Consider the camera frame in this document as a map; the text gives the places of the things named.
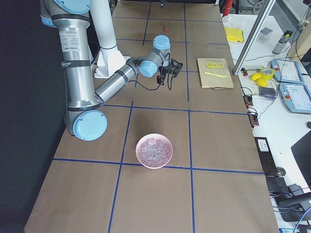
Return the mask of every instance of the red pole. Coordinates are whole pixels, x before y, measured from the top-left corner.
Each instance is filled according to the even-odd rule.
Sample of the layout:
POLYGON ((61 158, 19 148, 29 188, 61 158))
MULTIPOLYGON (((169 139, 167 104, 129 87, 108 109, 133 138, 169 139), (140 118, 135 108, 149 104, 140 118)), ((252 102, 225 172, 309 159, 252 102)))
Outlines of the red pole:
POLYGON ((231 6, 232 6, 233 0, 227 0, 227 3, 225 4, 225 10, 223 13, 223 17, 227 16, 230 12, 231 6))

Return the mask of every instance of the white table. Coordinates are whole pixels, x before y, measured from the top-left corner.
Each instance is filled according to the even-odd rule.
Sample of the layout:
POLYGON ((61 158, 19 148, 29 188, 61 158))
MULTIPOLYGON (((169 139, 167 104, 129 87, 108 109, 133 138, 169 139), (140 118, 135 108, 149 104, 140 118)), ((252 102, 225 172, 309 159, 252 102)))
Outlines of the white table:
MULTIPOLYGON (((237 26, 238 28, 242 29, 244 32, 244 41, 246 41, 256 20, 256 17, 257 16, 250 15, 229 15, 229 19, 227 20, 227 22, 224 23, 224 25, 229 23, 232 26, 237 26)), ((263 28, 264 27, 273 30, 270 38, 264 43, 257 39, 253 44, 252 48, 250 49, 246 60, 254 59, 261 56, 273 55, 272 50, 281 35, 283 34, 283 31, 281 30, 273 16, 267 17, 263 25, 263 28)), ((233 59, 235 59, 234 61, 236 61, 243 49, 244 43, 229 42, 229 45, 232 57, 233 59)), ((289 45, 290 44, 288 43, 284 47, 284 49, 288 48, 289 45)), ((266 67, 272 59, 286 57, 288 49, 277 56, 269 56, 252 61, 245 61, 243 65, 257 65, 266 67)), ((301 63, 298 63, 302 73, 307 73, 301 63)), ((252 89, 253 92, 256 92, 258 86, 255 82, 250 81, 249 76, 244 77, 243 75, 239 75, 239 77, 243 86, 247 86, 252 89)), ((308 88, 311 90, 310 77, 304 76, 304 81, 308 88)), ((266 98, 259 96, 253 97, 254 108, 257 110, 259 115, 267 108, 270 103, 271 101, 267 100, 266 98)), ((311 115, 290 113, 286 109, 284 102, 280 97, 280 94, 278 94, 278 98, 275 100, 275 102, 267 109, 265 113, 261 115, 259 119, 260 126, 255 127, 253 130, 253 135, 255 137, 267 138, 276 166, 283 167, 287 172, 286 176, 284 177, 287 186, 294 183, 298 184, 303 188, 308 186, 300 172, 300 169, 297 166, 297 163, 291 151, 291 146, 294 145, 310 130, 306 126, 307 121, 311 121, 311 115)), ((280 228, 293 228, 295 226, 295 222, 284 222, 281 214, 277 212, 276 219, 280 228)))

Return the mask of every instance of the pink bowl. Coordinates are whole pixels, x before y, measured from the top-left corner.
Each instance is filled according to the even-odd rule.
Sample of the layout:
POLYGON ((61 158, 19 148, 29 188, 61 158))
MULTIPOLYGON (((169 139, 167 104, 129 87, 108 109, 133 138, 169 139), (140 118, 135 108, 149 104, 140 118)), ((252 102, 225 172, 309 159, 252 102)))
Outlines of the pink bowl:
POLYGON ((157 133, 151 133, 144 137, 142 137, 137 145, 136 145, 136 157, 138 161, 144 165, 147 168, 150 169, 158 169, 163 166, 165 166, 172 158, 173 155, 173 147, 169 139, 167 139, 165 136, 157 134, 157 133), (154 148, 154 150, 162 151, 163 156, 154 156, 154 157, 148 157, 147 152, 142 152, 143 148, 146 148, 144 150, 153 150, 153 145, 147 145, 148 139, 150 141, 156 141, 156 145, 154 145, 157 148, 154 148))

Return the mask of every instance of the cutting board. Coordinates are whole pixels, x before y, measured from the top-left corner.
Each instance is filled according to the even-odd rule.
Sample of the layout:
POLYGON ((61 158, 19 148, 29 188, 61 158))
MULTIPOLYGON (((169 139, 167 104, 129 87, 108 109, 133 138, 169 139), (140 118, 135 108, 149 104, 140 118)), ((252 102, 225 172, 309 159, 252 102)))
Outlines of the cutting board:
POLYGON ((198 58, 198 67, 201 80, 202 88, 233 88, 233 82, 231 79, 231 74, 228 69, 227 62, 225 58, 198 58), (208 62, 221 62, 223 63, 223 68, 209 68, 206 66, 208 62), (218 78, 213 75, 207 75, 204 72, 210 72, 214 74, 225 75, 225 78, 218 78))

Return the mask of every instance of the bowl of ice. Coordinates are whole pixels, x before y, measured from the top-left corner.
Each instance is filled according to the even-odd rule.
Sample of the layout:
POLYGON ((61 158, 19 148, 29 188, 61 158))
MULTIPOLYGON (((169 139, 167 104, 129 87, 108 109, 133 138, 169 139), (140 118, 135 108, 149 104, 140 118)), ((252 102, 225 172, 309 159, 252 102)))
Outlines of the bowl of ice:
POLYGON ((136 146, 138 161, 147 168, 158 169, 172 158, 173 147, 169 139, 158 133, 142 137, 136 146))

